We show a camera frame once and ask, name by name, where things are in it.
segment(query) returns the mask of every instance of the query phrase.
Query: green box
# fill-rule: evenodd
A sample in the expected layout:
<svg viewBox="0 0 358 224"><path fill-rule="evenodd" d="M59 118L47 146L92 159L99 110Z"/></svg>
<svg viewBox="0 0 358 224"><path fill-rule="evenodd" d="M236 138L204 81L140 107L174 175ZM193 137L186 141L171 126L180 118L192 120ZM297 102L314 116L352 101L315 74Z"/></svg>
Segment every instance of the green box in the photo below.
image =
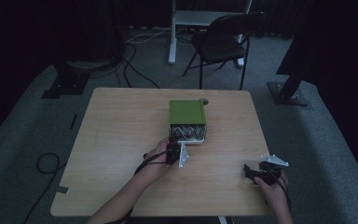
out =
<svg viewBox="0 0 358 224"><path fill-rule="evenodd" d="M205 140L206 118L201 100L170 101L170 137L187 144Z"/></svg>

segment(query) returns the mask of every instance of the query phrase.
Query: gray carpet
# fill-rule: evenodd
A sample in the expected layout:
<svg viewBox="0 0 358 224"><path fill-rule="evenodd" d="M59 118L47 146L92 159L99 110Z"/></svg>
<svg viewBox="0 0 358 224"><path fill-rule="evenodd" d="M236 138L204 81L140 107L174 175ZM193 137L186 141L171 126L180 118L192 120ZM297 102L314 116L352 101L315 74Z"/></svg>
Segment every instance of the gray carpet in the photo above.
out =
<svg viewBox="0 0 358 224"><path fill-rule="evenodd" d="M244 88L253 96L270 153L290 162L285 172L289 176L295 222L358 223L358 165L316 88L309 83L301 84L300 90L311 104L306 108L275 105L269 93L267 81L287 79L287 76L274 74L291 40L271 36L251 40ZM176 64L169 65L169 42L168 37L157 37L135 44L137 51L131 64L161 88L197 89L197 69L190 70L186 77L181 76L194 52L192 46L178 42ZM126 58L132 53L133 49L128 47ZM98 64L76 62L73 65L86 69ZM236 90L241 70L234 63L220 70L216 67L205 69L204 89ZM127 73L133 87L155 88L130 68ZM52 175L42 175L35 167L39 156L54 152L60 156L61 164L67 161L92 91L97 87L128 87L121 65L116 72L111 69L93 73L83 95L41 99L55 77L52 66L36 77L0 127L0 224L22 223L48 185ZM74 115L77 119L71 129ZM56 161L46 158L41 164L44 169L53 169ZM86 217L50 214L62 172L58 172L27 223L84 223L87 220ZM274 223L273 217L234 217L234 221Z"/></svg>

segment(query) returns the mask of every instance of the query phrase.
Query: wooden table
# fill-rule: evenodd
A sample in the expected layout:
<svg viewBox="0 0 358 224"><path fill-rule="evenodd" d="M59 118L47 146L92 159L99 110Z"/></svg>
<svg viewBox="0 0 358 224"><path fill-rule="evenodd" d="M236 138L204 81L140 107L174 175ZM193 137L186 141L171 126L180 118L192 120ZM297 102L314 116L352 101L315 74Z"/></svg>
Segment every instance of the wooden table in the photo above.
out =
<svg viewBox="0 0 358 224"><path fill-rule="evenodd" d="M169 101L206 98L206 140L187 146L190 158L151 186L134 217L257 216L270 214L243 165L257 169L269 151L247 91L98 88L81 124L51 214L91 216L117 193L168 136Z"/></svg>

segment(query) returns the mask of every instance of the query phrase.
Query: person's arm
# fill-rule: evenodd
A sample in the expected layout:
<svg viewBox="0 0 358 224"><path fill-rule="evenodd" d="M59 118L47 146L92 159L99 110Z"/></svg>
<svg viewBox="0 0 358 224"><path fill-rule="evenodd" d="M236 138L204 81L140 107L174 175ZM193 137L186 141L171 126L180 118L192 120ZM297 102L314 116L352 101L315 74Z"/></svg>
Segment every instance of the person's arm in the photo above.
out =
<svg viewBox="0 0 358 224"><path fill-rule="evenodd" d="M287 187L289 182L286 174L283 171L281 171L281 178L286 183L284 184L282 181L283 185L286 185ZM281 186L278 183L270 186L259 177L255 177L255 182L264 192L264 196L266 197L269 206L271 206L278 224L293 224L294 222L292 215L290 214L289 204L287 203L286 195L283 192Z"/></svg>
<svg viewBox="0 0 358 224"><path fill-rule="evenodd" d="M147 153L145 160L155 154L165 151L169 143L170 141L168 138L161 140L156 149ZM155 158L152 162L165 162L165 160L166 155L163 154ZM144 191L163 176L170 167L170 165L165 163L146 165L138 174L133 176L115 196L105 203L88 220L87 224L109 223L123 218L130 212Z"/></svg>

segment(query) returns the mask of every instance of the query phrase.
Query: person's hand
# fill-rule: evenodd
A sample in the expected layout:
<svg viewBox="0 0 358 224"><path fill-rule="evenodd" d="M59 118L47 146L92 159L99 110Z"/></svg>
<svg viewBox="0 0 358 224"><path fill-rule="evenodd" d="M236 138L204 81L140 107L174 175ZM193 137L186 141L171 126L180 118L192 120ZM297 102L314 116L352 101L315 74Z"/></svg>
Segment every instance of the person's hand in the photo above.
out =
<svg viewBox="0 0 358 224"><path fill-rule="evenodd" d="M167 145L169 143L170 140L168 139L168 137L159 141L157 147L147 153L145 160L152 157L153 155L159 154L167 150ZM159 178L162 177L167 172L167 170L171 167L171 165L165 163L166 158L167 155L165 153L160 155L159 157L151 161L151 163L157 162L156 164L146 165L144 168L142 168L141 171L139 171L137 175L141 176L148 185L153 184L154 182L159 180Z"/></svg>
<svg viewBox="0 0 358 224"><path fill-rule="evenodd" d="M281 177L279 181L281 181L285 188L288 187L289 180L284 171L281 171ZM289 205L286 199L286 194L278 182L270 186L266 184L261 178L255 177L255 183L257 183L257 185L260 186L261 190L263 191L269 206L271 206L276 218L278 219L278 223L293 223L289 211Z"/></svg>

